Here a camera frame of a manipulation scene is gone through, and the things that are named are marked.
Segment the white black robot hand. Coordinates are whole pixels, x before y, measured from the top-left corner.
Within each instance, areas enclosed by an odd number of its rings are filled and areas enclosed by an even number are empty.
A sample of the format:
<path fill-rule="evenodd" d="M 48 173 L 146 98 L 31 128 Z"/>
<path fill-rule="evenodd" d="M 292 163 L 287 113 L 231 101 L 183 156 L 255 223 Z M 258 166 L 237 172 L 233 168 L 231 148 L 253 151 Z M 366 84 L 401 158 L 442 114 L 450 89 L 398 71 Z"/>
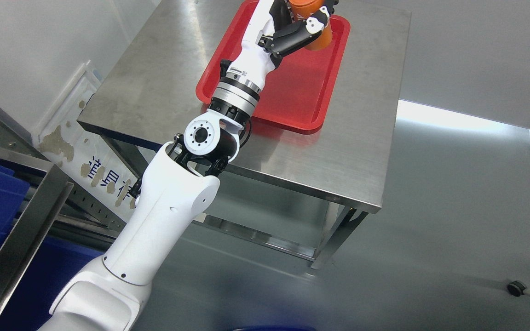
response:
<path fill-rule="evenodd" d="M 241 40 L 240 54 L 229 63 L 221 61 L 221 77 L 229 77 L 262 90 L 268 73 L 284 57 L 317 38 L 305 21 L 294 20 L 290 0 L 259 0 Z"/>

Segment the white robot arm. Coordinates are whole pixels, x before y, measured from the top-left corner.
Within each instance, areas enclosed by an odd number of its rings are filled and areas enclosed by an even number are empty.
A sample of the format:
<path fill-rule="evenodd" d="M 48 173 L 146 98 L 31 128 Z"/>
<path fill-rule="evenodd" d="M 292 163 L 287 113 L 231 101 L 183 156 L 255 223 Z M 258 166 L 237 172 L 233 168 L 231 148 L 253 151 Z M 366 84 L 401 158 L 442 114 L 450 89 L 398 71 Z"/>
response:
<path fill-rule="evenodd" d="M 141 177 L 130 220 L 110 248 L 86 264 L 53 301 L 41 331 L 129 331 L 147 305 L 153 279 L 193 219 L 214 201 L 219 174 L 242 148 L 240 133 L 260 88 L 220 63 L 208 110 L 164 144 Z"/>

